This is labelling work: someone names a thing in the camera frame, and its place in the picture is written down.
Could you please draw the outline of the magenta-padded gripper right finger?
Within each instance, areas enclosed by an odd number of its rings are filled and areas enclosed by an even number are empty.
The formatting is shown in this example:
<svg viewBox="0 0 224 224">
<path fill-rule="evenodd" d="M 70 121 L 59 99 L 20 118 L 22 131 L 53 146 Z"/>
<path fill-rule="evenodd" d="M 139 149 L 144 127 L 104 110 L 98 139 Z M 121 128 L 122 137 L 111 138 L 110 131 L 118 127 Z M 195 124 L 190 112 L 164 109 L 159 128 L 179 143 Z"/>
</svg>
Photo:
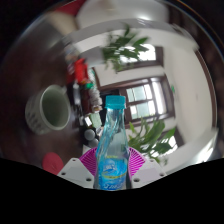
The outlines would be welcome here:
<svg viewBox="0 0 224 224">
<path fill-rule="evenodd" d="M 166 176 L 155 159 L 146 159 L 134 148 L 129 148 L 128 174 L 131 188 L 141 188 Z"/>
</svg>

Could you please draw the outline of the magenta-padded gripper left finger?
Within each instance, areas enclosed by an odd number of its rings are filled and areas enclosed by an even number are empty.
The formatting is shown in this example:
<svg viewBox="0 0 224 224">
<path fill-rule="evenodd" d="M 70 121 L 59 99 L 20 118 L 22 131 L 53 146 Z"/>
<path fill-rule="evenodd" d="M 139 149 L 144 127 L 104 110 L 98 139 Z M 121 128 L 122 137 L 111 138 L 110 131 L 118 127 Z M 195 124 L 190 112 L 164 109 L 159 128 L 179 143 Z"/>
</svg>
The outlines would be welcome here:
<svg viewBox="0 0 224 224">
<path fill-rule="evenodd" d="M 84 188 L 93 188 L 97 170 L 96 148 L 87 150 L 80 158 L 71 158 L 58 176 Z"/>
</svg>

